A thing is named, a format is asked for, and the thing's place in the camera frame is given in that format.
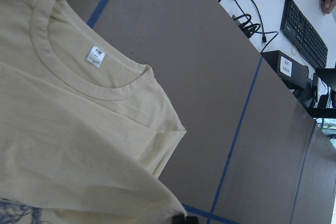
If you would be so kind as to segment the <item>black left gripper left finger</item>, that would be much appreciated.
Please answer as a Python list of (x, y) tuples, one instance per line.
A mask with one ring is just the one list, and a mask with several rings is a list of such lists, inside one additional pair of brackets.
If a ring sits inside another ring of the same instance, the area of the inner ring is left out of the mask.
[(172, 224), (186, 224), (184, 214), (175, 215), (172, 217)]

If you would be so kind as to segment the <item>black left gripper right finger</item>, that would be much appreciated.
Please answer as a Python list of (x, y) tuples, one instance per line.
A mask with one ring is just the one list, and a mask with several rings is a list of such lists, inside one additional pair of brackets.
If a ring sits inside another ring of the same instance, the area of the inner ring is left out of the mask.
[(198, 217), (197, 216), (186, 216), (185, 223), (186, 224), (198, 224)]

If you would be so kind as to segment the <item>person left hand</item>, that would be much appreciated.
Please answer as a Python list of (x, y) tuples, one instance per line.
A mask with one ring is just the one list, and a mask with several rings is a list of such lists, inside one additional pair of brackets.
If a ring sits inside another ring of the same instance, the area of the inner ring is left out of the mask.
[(321, 8), (324, 13), (330, 14), (335, 8), (335, 0), (322, 0)]

